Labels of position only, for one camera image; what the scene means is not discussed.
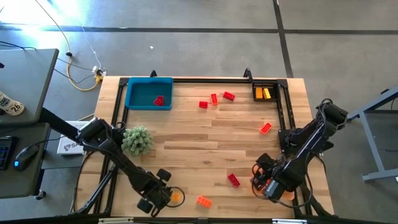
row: concrete floor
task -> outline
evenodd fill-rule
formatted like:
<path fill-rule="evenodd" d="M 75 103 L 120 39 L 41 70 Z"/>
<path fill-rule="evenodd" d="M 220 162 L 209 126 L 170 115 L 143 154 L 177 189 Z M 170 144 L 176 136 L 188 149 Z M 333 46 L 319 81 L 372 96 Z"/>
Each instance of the concrete floor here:
<path fill-rule="evenodd" d="M 34 1 L 25 2 L 22 9 L 15 2 L 3 3 L 2 23 L 53 25 Z M 65 26 L 79 26 L 81 21 L 93 27 L 277 28 L 272 0 L 41 2 L 48 9 L 52 2 L 50 13 Z M 398 1 L 279 0 L 279 4 L 285 29 L 397 29 Z M 96 65 L 83 33 L 66 35 L 77 58 L 74 63 L 87 68 Z M 397 37 L 287 34 L 293 75 L 305 79 L 313 113 L 325 97 L 351 111 L 397 85 Z M 159 75 L 240 77 L 249 67 L 255 77 L 286 77 L 278 34 L 89 32 L 87 38 L 110 75 L 146 76 L 155 69 Z M 0 29 L 0 40 L 58 48 L 60 58 L 66 59 L 60 32 Z M 56 68 L 65 72 L 63 62 L 58 61 Z M 71 74 L 81 80 L 90 72 L 72 68 Z M 89 79 L 81 86 L 92 84 Z M 98 92 L 99 88 L 80 92 L 54 73 L 45 107 L 63 119 L 78 119 L 94 112 Z M 324 160 L 335 213 L 398 223 L 398 183 L 393 178 L 362 183 L 361 174 L 376 171 L 376 165 L 361 123 L 348 125 L 332 141 L 335 147 L 325 153 Z M 388 157 L 397 160 L 396 153 Z M 39 202 L 33 198 L 0 200 L 0 220 L 67 214 L 76 177 L 77 169 L 46 171 L 42 188 L 48 195 Z"/>

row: blue bin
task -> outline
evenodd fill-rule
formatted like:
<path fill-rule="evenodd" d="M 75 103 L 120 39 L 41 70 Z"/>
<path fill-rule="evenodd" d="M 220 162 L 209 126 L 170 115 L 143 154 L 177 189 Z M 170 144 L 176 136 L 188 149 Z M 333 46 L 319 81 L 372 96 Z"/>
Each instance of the blue bin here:
<path fill-rule="evenodd" d="M 164 97 L 163 106 L 156 106 L 158 96 Z M 124 104 L 131 110 L 171 110 L 173 78 L 130 78 Z"/>

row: wooden tabletop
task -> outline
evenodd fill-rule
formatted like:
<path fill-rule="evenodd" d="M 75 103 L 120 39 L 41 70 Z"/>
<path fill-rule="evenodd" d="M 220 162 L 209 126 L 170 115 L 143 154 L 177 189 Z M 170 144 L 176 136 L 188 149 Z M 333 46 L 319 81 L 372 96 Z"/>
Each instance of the wooden tabletop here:
<path fill-rule="evenodd" d="M 105 77 L 99 93 L 95 115 L 108 123 L 111 122 L 119 79 Z M 312 120 L 304 80 L 287 80 L 296 126 L 303 127 Z M 235 100 L 231 102 L 223 98 L 224 91 L 235 94 Z M 210 102 L 212 93 L 217 94 L 219 105 L 209 104 L 207 110 L 199 108 L 199 101 Z M 118 121 L 124 100 L 121 103 Z M 264 123 L 272 124 L 266 135 L 259 133 Z M 277 132 L 280 125 L 276 103 L 254 102 L 250 84 L 174 83 L 172 110 L 129 111 L 127 128 L 141 125 L 151 131 L 155 144 L 150 154 L 131 160 L 154 174 L 159 168 L 168 170 L 172 173 L 168 185 L 181 187 L 187 196 L 181 207 L 164 208 L 158 217 L 293 217 L 292 209 L 260 200 L 251 191 L 249 179 L 254 161 L 265 152 L 272 157 L 279 153 Z M 78 185 L 78 208 L 98 185 L 102 161 L 103 156 L 98 152 L 87 160 Z M 322 164 L 313 159 L 308 172 L 317 200 L 333 213 Z M 236 189 L 227 178 L 231 173 L 241 183 Z M 105 192 L 102 206 L 106 203 L 108 189 Z M 210 199 L 213 202 L 211 208 L 197 205 L 198 195 Z M 136 207 L 139 199 L 127 176 L 119 172 L 112 216 L 149 216 Z"/>

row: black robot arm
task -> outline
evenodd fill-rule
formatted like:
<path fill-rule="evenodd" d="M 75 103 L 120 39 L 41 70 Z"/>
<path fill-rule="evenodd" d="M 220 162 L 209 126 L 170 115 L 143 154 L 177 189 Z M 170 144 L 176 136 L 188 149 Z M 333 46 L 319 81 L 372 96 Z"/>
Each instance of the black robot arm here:
<path fill-rule="evenodd" d="M 277 160 L 263 154 L 256 162 L 261 168 L 254 173 L 253 187 L 265 198 L 278 202 L 285 191 L 293 192 L 304 181 L 311 159 L 333 147 L 328 139 L 345 125 L 347 112 L 329 99 L 317 107 L 313 121 L 304 128 L 292 129 L 280 136 L 283 153 Z"/>
<path fill-rule="evenodd" d="M 94 118 L 78 131 L 76 141 L 85 147 L 85 151 L 99 151 L 108 156 L 128 176 L 131 186 L 142 197 L 137 207 L 146 213 L 152 211 L 151 215 L 155 217 L 170 202 L 172 191 L 165 182 L 171 178 L 171 174 L 160 169 L 157 178 L 150 171 L 134 165 L 121 150 L 123 132 L 124 128 L 114 128 L 105 120 Z M 77 213 L 90 210 L 95 201 L 93 197 L 96 197 L 96 192 L 83 206 L 84 209 Z"/>

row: black mouse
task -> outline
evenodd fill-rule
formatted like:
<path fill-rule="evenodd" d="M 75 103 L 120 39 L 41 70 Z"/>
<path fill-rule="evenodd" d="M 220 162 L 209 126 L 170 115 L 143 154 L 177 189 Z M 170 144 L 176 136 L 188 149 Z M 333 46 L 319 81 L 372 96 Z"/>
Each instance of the black mouse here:
<path fill-rule="evenodd" d="M 23 148 L 22 151 L 19 152 L 18 155 L 15 157 L 14 169 L 18 171 L 25 170 L 38 151 L 39 147 L 37 147 L 36 145 Z"/>

